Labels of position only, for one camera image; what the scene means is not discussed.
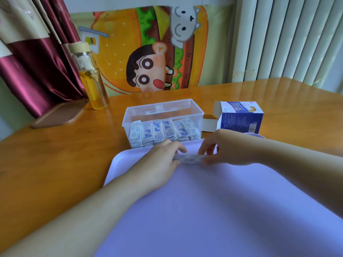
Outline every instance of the person's left hand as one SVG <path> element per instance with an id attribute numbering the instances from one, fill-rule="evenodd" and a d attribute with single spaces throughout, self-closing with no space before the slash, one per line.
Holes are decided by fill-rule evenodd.
<path id="1" fill-rule="evenodd" d="M 187 152 L 180 142 L 164 140 L 155 145 L 125 175 L 134 179 L 135 184 L 142 186 L 146 194 L 167 183 L 180 161 L 173 160 L 175 153 L 180 150 Z"/>

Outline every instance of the white cartoon dog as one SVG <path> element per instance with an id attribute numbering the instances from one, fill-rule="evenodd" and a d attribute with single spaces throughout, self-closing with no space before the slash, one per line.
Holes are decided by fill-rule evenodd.
<path id="1" fill-rule="evenodd" d="M 183 49 L 184 43 L 189 40 L 195 30 L 200 27 L 197 22 L 197 14 L 200 9 L 194 6 L 171 7 L 170 13 L 170 31 L 171 43 L 180 49 Z"/>

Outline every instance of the glass bottle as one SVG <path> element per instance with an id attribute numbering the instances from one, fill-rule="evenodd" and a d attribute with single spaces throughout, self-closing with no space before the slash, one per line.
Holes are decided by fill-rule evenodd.
<path id="1" fill-rule="evenodd" d="M 95 110 L 108 107 L 109 99 L 89 44 L 77 42 L 68 46 L 92 107 Z"/>

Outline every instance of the barcode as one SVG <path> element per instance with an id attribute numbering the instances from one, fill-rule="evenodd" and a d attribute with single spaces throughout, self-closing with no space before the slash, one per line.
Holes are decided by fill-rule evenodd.
<path id="1" fill-rule="evenodd" d="M 256 123 L 251 123 L 251 124 L 249 125 L 248 133 L 255 133 L 256 126 L 257 126 Z"/>

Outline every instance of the finger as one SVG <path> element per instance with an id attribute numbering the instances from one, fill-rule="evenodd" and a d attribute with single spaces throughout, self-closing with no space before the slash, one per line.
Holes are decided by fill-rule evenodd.
<path id="1" fill-rule="evenodd" d="M 177 168 L 178 165 L 180 165 L 181 162 L 179 160 L 173 160 L 170 164 L 170 170 L 174 172 L 174 170 Z"/>
<path id="2" fill-rule="evenodd" d="M 208 147 L 210 145 L 212 145 L 212 144 L 216 144 L 216 140 L 215 140 L 214 134 L 211 134 L 209 137 L 206 137 L 203 140 L 203 142 L 202 142 L 202 144 L 201 144 L 201 146 L 199 148 L 198 154 L 199 155 L 204 155 L 205 152 L 207 151 Z"/>
<path id="3" fill-rule="evenodd" d="M 168 150 L 172 151 L 172 153 L 174 154 L 175 151 L 179 150 L 183 153 L 187 152 L 186 147 L 181 143 L 181 142 L 171 142 L 169 143 L 167 146 Z"/>
<path id="4" fill-rule="evenodd" d="M 167 140 L 164 140 L 163 142 L 161 142 L 160 145 L 161 146 L 167 146 L 169 143 L 172 143 L 172 141 L 167 139 Z"/>
<path id="5" fill-rule="evenodd" d="M 207 148 L 206 154 L 207 154 L 207 155 L 213 155 L 215 146 L 216 146 L 216 144 L 211 144 L 211 145 Z"/>
<path id="6" fill-rule="evenodd" d="M 202 160 L 202 164 L 204 165 L 212 165 L 212 164 L 217 164 L 217 163 L 222 163 L 222 159 L 218 153 L 207 156 Z"/>

